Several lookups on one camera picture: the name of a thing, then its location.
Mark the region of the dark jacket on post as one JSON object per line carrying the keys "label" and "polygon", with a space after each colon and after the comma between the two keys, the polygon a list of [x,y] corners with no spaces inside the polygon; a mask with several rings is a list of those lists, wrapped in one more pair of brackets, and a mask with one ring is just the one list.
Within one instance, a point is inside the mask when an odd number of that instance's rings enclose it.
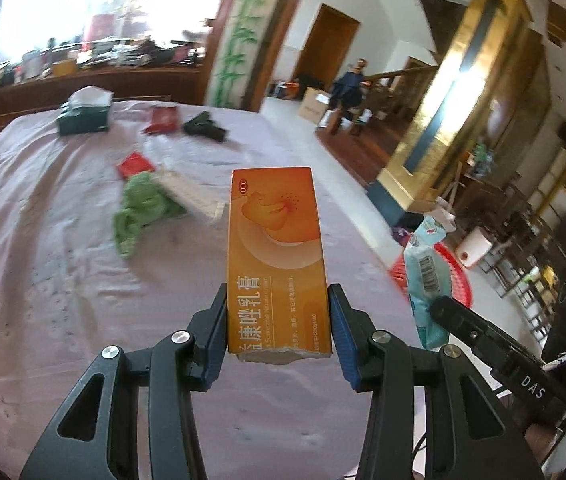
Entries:
{"label": "dark jacket on post", "polygon": [[350,108],[359,106],[363,100],[363,88],[370,85],[364,75],[367,65],[365,58],[359,58],[332,84],[329,109],[338,112],[341,119],[348,118]]}

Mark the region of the wooden sideboard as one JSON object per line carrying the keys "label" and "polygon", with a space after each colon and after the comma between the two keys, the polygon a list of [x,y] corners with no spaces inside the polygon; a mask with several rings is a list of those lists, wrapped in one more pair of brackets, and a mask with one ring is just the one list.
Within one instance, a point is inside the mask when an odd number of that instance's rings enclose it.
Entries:
{"label": "wooden sideboard", "polygon": [[55,110],[75,91],[100,87],[116,101],[164,100],[201,104],[202,74],[196,68],[103,68],[49,77],[0,88],[0,132],[22,115]]}

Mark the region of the small red wrapper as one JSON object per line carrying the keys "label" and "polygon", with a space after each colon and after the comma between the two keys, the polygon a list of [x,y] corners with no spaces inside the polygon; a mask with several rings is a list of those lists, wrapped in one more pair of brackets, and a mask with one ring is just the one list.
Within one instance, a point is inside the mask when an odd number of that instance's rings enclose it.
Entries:
{"label": "small red wrapper", "polygon": [[141,172],[153,172],[155,167],[140,153],[132,152],[116,166],[116,169],[120,177],[127,180]]}

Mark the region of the gold pillar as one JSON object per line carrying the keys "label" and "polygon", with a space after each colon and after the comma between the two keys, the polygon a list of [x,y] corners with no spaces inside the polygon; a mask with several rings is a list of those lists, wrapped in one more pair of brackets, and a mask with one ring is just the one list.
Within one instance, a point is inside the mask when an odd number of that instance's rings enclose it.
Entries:
{"label": "gold pillar", "polygon": [[530,21],[525,0],[470,0],[407,132],[368,188],[388,226],[435,207],[476,140],[508,49]]}

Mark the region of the green tissue box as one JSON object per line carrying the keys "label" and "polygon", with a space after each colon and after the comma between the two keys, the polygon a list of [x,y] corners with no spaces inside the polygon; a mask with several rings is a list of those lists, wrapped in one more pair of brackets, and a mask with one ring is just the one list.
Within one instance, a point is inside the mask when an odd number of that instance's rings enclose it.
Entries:
{"label": "green tissue box", "polygon": [[114,93],[87,86],[75,91],[60,107],[56,127],[60,136],[108,131]]}

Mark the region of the cardboard box on floor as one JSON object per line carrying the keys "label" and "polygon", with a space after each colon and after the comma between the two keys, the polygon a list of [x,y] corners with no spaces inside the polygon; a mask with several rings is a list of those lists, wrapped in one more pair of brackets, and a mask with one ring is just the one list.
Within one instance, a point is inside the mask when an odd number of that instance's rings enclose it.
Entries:
{"label": "cardboard box on floor", "polygon": [[308,87],[298,109],[298,116],[318,125],[329,108],[330,99],[329,92]]}

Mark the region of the black handheld gun tool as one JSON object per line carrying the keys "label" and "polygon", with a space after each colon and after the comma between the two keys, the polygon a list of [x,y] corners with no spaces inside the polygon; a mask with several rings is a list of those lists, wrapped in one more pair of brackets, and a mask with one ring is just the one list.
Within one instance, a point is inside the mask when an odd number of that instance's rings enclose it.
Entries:
{"label": "black handheld gun tool", "polygon": [[182,129],[189,136],[202,136],[218,143],[225,142],[227,130],[221,128],[213,121],[210,112],[202,112],[188,122],[185,122]]}

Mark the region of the green towel cloth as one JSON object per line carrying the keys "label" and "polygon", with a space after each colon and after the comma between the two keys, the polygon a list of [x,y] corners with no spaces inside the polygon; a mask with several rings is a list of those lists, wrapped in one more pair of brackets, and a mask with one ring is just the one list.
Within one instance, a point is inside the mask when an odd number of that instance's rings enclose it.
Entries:
{"label": "green towel cloth", "polygon": [[124,259],[130,258],[147,226],[165,218],[181,217],[186,212],[184,206],[170,198],[154,181],[151,171],[134,174],[124,185],[122,204],[113,217],[117,252]]}

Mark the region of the teal tissue pack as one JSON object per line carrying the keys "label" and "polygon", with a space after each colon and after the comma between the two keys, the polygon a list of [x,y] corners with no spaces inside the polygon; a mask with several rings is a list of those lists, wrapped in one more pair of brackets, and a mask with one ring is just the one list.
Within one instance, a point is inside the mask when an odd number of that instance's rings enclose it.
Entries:
{"label": "teal tissue pack", "polygon": [[438,254],[435,245],[456,229],[451,206],[437,198],[436,207],[426,212],[403,251],[405,281],[420,343],[426,350],[437,349],[449,341],[449,332],[430,315],[432,303],[452,296],[449,264]]}

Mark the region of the dark red pouch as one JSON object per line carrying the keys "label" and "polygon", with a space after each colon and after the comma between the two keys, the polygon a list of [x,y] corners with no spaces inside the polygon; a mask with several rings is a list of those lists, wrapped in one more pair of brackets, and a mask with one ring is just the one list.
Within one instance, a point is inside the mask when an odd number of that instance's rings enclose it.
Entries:
{"label": "dark red pouch", "polygon": [[149,123],[144,128],[145,134],[174,133],[181,127],[179,107],[153,106],[149,111]]}

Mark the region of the orange medicine box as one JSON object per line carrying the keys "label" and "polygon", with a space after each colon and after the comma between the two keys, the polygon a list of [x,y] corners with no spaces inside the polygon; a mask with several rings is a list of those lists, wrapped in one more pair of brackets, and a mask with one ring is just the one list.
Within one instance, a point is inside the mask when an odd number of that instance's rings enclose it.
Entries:
{"label": "orange medicine box", "polygon": [[308,167],[233,171],[227,260],[228,349],[289,364],[332,353],[320,219]]}

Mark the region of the long white medicine box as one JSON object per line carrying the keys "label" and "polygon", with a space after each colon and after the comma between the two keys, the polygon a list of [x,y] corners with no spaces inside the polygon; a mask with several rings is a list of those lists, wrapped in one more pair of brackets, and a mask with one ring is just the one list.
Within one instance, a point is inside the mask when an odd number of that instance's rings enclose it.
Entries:
{"label": "long white medicine box", "polygon": [[153,182],[174,202],[190,214],[209,222],[220,220],[225,201],[208,186],[190,179],[178,171],[160,169],[154,172]]}

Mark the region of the wooden door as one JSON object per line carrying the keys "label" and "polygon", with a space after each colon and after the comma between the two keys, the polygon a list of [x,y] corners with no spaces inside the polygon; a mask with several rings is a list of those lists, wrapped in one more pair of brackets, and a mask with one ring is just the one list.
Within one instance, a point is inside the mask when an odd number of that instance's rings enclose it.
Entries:
{"label": "wooden door", "polygon": [[359,21],[322,3],[295,65],[293,79],[303,88],[330,88],[359,27]]}

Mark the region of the white cylinder bin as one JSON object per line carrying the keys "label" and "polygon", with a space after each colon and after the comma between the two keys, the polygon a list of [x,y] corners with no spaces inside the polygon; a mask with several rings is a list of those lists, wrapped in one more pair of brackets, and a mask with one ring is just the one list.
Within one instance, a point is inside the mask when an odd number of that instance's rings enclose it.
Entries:
{"label": "white cylinder bin", "polygon": [[461,240],[455,249],[455,257],[466,269],[475,266],[493,246],[491,234],[482,226],[476,226]]}

